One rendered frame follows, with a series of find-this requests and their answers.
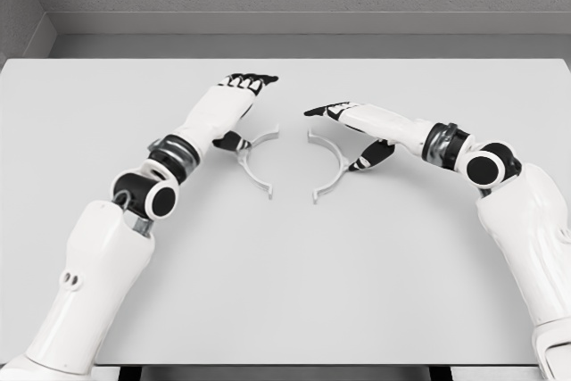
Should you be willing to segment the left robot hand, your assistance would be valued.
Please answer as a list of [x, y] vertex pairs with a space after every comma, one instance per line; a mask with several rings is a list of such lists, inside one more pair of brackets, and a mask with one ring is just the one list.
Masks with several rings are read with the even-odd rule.
[[278, 76], [234, 73], [201, 97], [188, 114], [180, 135], [201, 155], [222, 138], [249, 111], [260, 91]]

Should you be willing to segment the white half-ring pipe clamp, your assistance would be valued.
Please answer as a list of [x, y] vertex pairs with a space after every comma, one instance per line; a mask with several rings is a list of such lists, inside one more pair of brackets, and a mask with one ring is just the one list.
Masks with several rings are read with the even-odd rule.
[[326, 137], [315, 134], [311, 129], [307, 132], [307, 140], [310, 144], [320, 145], [329, 150], [338, 162], [338, 170], [335, 176], [324, 186], [317, 187], [312, 191], [312, 201], [314, 204], [317, 204], [321, 196], [326, 195], [335, 189], [342, 176], [349, 170], [350, 162], [343, 155], [338, 145]]
[[240, 149], [236, 152], [236, 160], [238, 164], [243, 168], [246, 176], [250, 179], [250, 181], [258, 187], [260, 190], [264, 191], [267, 194], [267, 197], [271, 201], [273, 199], [274, 188], [273, 185], [269, 182], [263, 181], [258, 178], [251, 170], [249, 166], [249, 160], [252, 155], [252, 151], [260, 146], [261, 144], [279, 138], [279, 126], [276, 125], [271, 131], [264, 132], [258, 135], [256, 138], [250, 141], [250, 145], [245, 147], [244, 149]]

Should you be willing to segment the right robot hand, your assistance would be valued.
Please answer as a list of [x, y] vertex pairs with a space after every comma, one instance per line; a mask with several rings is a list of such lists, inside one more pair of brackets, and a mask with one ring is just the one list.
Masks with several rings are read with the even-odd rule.
[[360, 157], [348, 167], [348, 171], [366, 170], [377, 166], [394, 153], [394, 144], [387, 140], [392, 136], [391, 131], [386, 131], [386, 126], [390, 120], [396, 116], [392, 113], [382, 113], [382, 109], [372, 104], [357, 104], [354, 102], [343, 102], [337, 104], [327, 104], [315, 107], [303, 113], [307, 117], [323, 116], [331, 118], [360, 133], [375, 137], [376, 140], [370, 144], [360, 155]]

